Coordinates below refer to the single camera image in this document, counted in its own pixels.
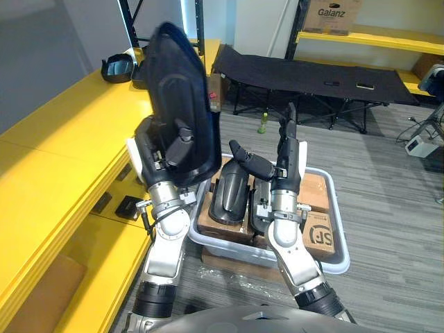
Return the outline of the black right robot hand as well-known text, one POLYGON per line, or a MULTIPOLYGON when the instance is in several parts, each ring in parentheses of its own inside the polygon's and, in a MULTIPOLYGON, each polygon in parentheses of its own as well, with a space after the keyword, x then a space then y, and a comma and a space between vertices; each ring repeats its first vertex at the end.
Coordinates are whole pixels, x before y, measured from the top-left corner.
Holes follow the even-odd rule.
POLYGON ((287 107, 286 117, 280 120, 280 140, 277 145, 277 161, 248 152, 238 141, 231 139, 229 147, 234 160, 250 175, 271 182, 271 189, 300 192, 300 183, 305 174, 307 142, 297 139, 297 111, 294 103, 287 107))

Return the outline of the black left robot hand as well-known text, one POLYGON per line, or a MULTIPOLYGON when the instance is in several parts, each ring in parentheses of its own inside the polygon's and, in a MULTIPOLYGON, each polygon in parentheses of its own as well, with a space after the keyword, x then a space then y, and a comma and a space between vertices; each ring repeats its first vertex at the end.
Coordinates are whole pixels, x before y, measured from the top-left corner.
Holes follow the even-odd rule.
POLYGON ((176 136, 166 145, 165 123, 155 116, 148 116, 135 129, 133 137, 126 140, 126 149, 133 168, 146 188, 159 182, 172 182, 185 187, 182 165, 191 153, 194 134, 182 121, 176 121, 176 136))

